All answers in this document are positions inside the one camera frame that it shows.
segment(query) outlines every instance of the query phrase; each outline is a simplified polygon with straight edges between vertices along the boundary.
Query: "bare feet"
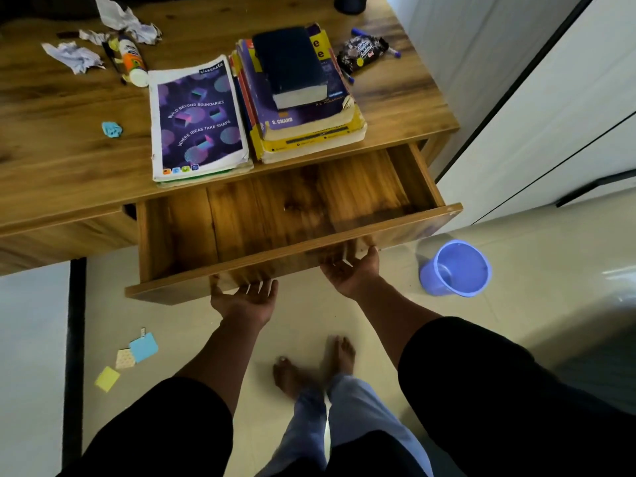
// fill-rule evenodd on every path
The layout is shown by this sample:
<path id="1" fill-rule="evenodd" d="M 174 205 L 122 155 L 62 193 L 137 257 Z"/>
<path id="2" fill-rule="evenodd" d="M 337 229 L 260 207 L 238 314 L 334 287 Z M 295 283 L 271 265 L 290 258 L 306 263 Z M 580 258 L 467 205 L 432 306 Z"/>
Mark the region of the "bare feet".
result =
<path id="1" fill-rule="evenodd" d="M 292 400 L 298 399 L 302 389 L 312 385 L 318 386 L 311 377 L 285 357 L 280 358 L 274 365 L 274 383 Z"/>
<path id="2" fill-rule="evenodd" d="M 331 363 L 327 381 L 330 382 L 338 373 L 354 374 L 355 348 L 347 337 L 336 337 L 331 354 Z"/>

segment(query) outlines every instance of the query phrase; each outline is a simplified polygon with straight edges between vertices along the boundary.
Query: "blue bucket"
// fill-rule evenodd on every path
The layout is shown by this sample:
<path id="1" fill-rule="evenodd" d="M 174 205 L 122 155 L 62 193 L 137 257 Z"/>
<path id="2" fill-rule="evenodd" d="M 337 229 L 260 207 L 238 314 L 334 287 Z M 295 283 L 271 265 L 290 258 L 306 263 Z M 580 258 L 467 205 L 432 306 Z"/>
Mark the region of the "blue bucket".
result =
<path id="1" fill-rule="evenodd" d="M 422 288 L 433 296 L 473 297 L 488 286 L 492 269 L 486 256 L 466 241 L 453 239 L 420 268 Z"/>

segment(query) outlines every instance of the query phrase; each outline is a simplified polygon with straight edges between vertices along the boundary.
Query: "dark blue book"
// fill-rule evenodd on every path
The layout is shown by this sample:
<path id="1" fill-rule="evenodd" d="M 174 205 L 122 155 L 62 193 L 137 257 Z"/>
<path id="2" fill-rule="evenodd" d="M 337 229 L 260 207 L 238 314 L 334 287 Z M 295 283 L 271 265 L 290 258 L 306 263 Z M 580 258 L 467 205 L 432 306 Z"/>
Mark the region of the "dark blue book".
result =
<path id="1" fill-rule="evenodd" d="M 266 31 L 252 42 L 278 110 L 327 98 L 328 78 L 305 28 Z"/>

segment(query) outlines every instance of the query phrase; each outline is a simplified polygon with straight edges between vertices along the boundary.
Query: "wooden desk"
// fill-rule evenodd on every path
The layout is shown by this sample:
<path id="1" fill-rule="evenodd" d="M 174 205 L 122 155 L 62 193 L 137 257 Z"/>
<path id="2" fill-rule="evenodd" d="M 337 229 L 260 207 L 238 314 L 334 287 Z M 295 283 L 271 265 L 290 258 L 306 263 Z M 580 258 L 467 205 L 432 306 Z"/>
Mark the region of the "wooden desk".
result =
<path id="1" fill-rule="evenodd" d="M 385 0 L 369 0 L 359 16 L 339 14 L 333 0 L 182 0 L 140 6 L 135 14 L 163 31 L 158 45 L 140 46 L 150 69 L 204 63 L 229 53 L 242 37 L 312 22 L 327 31 L 334 47 L 358 27 L 384 36 L 402 52 L 401 59 L 386 56 L 356 77 L 352 92 L 368 121 L 364 141 L 273 165 L 257 163 L 250 173 L 226 181 L 238 183 L 426 138 L 428 154 L 418 157 L 430 163 L 447 134 L 458 127 Z M 146 89 L 122 86 L 102 49 L 88 42 L 78 44 L 99 53 L 106 70 L 73 75 L 40 47 L 42 42 L 56 44 L 57 32 L 79 27 L 104 30 L 99 20 L 16 20 L 0 28 L 0 273 L 134 244 L 136 229 L 120 211 L 123 204 L 192 190 L 152 181 Z M 107 138 L 102 121 L 119 123 L 122 136 Z M 84 254 L 69 253 L 60 237 L 51 243 L 52 255 L 28 256 L 32 240 L 21 235 L 44 231 L 44 238 L 36 234 L 35 239 L 49 241 L 51 226 L 79 227 L 87 221 L 97 225 L 91 223 L 82 238 L 88 246 L 80 250 Z M 100 243 L 92 250 L 95 232 Z M 3 244 L 3 236 L 12 243 Z M 3 264 L 16 255 L 18 263 Z"/>

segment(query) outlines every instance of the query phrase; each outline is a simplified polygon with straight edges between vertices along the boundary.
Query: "glue stick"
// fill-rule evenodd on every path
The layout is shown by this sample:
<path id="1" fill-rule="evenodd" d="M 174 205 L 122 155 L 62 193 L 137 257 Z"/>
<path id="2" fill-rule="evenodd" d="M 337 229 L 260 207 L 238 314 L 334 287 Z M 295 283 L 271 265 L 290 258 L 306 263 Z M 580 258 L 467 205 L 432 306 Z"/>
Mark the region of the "glue stick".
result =
<path id="1" fill-rule="evenodd" d="M 134 42 L 126 35 L 120 35 L 119 48 L 123 65 L 126 67 L 131 82 L 137 87 L 147 87 L 148 72 L 146 71 L 146 65 L 144 65 L 144 60 L 141 58 L 141 54 Z"/>

